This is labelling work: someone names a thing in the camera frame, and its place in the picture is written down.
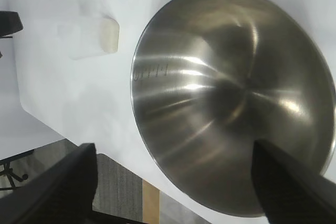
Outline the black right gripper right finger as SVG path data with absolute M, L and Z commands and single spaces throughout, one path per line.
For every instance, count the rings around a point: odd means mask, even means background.
M 270 142 L 254 142 L 251 177 L 269 223 L 335 223 L 335 183 Z

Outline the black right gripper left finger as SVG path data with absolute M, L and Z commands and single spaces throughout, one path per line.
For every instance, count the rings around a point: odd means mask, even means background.
M 1 198 L 1 223 L 85 223 L 98 185 L 96 147 L 82 144 Z

